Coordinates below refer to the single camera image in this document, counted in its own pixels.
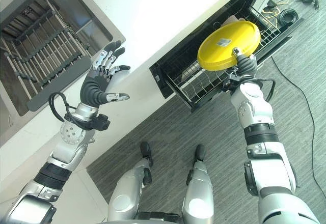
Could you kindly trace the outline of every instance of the dishwasher drawer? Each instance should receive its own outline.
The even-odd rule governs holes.
[[[284,44],[293,26],[278,28],[269,19],[256,11],[253,0],[230,0],[225,6],[202,23],[177,46],[158,60],[150,70],[165,98],[176,93],[191,111],[206,103],[222,90],[223,81],[233,72],[207,71],[197,62],[197,52],[201,43],[230,17],[248,20],[260,30],[261,40],[254,52],[258,64]]]

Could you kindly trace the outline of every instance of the label on lid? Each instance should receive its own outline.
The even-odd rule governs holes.
[[[229,45],[232,42],[231,39],[226,39],[226,38],[221,38],[216,45],[218,46],[222,46],[222,47],[226,47],[227,45]]]

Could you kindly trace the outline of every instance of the gray carpet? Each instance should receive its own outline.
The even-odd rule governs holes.
[[[306,20],[273,57],[310,103],[316,126],[315,175],[326,191],[326,0],[320,0],[319,11],[295,0],[290,6]],[[272,77],[277,82],[270,103],[279,138],[296,170],[296,195],[326,223],[326,200],[312,178],[313,127],[304,97],[279,74],[271,59],[257,77]],[[192,114],[174,97],[92,163],[88,173],[107,202],[121,175],[140,159],[141,141],[150,143],[154,158],[153,183],[143,190],[141,211],[181,213],[193,153],[197,144],[204,144],[213,184],[214,223],[258,223],[258,199],[249,195],[243,177],[246,141],[229,94],[218,95]]]

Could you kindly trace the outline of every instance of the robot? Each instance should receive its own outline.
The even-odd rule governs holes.
[[[124,93],[106,93],[113,75],[128,66],[112,67],[116,58],[124,52],[121,42],[104,48],[85,78],[80,91],[80,104],[75,112],[61,93],[49,98],[54,115],[63,121],[61,141],[36,177],[21,191],[1,223],[50,223],[58,200],[71,172],[76,169],[95,130],[109,126],[108,117],[97,115],[101,104],[129,99]],[[255,78],[257,62],[238,47],[233,48],[237,60],[234,74],[225,80],[224,91],[230,91],[241,126],[244,130],[248,161],[244,175],[248,192],[259,198],[259,223],[319,223],[307,204],[294,195],[296,179],[284,146],[279,142],[273,120],[273,109],[265,101],[261,91],[263,79]],[[67,113],[61,118],[53,101],[60,95],[65,101]],[[187,178],[187,191],[183,201],[182,216],[162,212],[139,212],[138,204],[142,188],[151,183],[153,159],[148,143],[141,143],[142,158],[118,181],[108,205],[108,222],[111,224],[212,224],[214,207],[212,184],[204,164],[205,149],[198,145],[193,168]]]

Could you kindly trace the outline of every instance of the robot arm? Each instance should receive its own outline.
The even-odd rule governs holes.
[[[273,109],[263,97],[259,79],[254,78],[256,60],[245,57],[238,48],[233,52],[238,70],[229,76],[224,89],[231,91],[231,102],[247,141],[249,160],[244,164],[244,176],[248,192],[259,198],[259,222],[319,223],[306,203],[294,196],[295,175],[279,142]]]
[[[80,90],[81,103],[74,113],[69,112],[69,105],[65,102],[67,114],[65,119],[61,118],[54,109],[53,101],[57,94],[63,96],[64,101],[65,97],[61,93],[50,96],[49,103],[54,115],[63,121],[59,132],[61,139],[0,223],[32,224],[52,221],[56,212],[52,202],[58,200],[72,171],[84,157],[88,143],[93,142],[95,130],[106,130],[110,124],[107,116],[97,116],[99,106],[129,98],[124,93],[105,92],[116,72],[130,69],[129,66],[111,68],[116,58],[124,53],[124,48],[117,49],[120,45],[120,41],[110,43],[93,62]]]

